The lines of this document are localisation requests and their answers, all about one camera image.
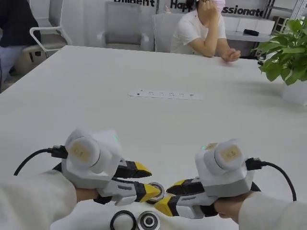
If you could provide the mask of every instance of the gray chair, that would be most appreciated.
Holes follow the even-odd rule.
[[[63,9],[65,1],[50,0],[49,5],[49,22],[51,27],[33,27],[30,29],[30,34],[37,42],[37,45],[29,46],[23,50],[24,53],[33,53],[37,51],[58,51],[65,45],[71,43],[71,40],[66,35],[63,28]],[[41,42],[35,37],[34,31],[54,31],[54,33],[42,33]]]
[[[170,52],[172,37],[183,15],[181,13],[161,13],[153,16],[154,46],[156,52]]]
[[[105,6],[105,30],[97,36],[102,47],[149,51],[149,38],[141,32],[141,6],[111,1]]]

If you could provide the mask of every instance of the white pot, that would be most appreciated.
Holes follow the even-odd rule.
[[[292,85],[285,85],[283,98],[289,102],[307,106],[307,81],[298,80]]]

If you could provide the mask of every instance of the potted plant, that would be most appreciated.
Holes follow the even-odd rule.
[[[267,55],[274,54],[259,69],[269,81],[279,76],[284,80],[285,100],[307,105],[307,20],[289,20],[287,27],[285,34],[276,34],[257,47]]]

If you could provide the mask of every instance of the woman's hand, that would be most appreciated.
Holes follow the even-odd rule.
[[[231,218],[235,223],[238,224],[239,212],[242,207],[243,202],[248,198],[253,192],[246,193],[244,195],[232,197],[232,198],[221,198],[218,199],[214,208],[219,213],[220,217],[223,219]]]
[[[238,61],[240,57],[241,57],[241,51],[235,49],[229,49],[226,52],[224,52],[221,56],[221,58],[225,62]]]
[[[203,11],[203,14],[207,15],[209,20],[219,18],[219,12],[217,10],[217,6],[214,1],[200,0],[200,4],[201,4],[201,10]]]
[[[98,192],[94,189],[80,189],[76,188],[76,194],[77,194],[77,202],[84,200],[92,200],[96,199],[98,197]]]

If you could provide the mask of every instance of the metal shelf frame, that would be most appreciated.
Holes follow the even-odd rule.
[[[267,0],[263,18],[268,19],[271,15],[272,10],[284,11],[291,13],[291,20],[300,19],[304,13],[304,9],[307,5],[307,0],[297,0],[293,9],[282,8],[274,6],[275,0]]]

